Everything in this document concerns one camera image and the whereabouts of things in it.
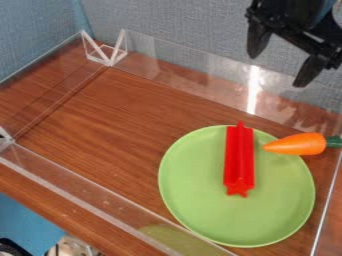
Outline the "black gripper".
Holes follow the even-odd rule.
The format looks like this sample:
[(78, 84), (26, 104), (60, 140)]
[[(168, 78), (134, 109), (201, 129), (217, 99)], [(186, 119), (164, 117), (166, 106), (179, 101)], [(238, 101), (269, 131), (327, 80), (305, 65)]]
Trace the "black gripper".
[(253, 0), (246, 9), (247, 54), (255, 59), (273, 34), (309, 54), (293, 86), (306, 87), (323, 69), (342, 65), (342, 27), (333, 8), (338, 0)]

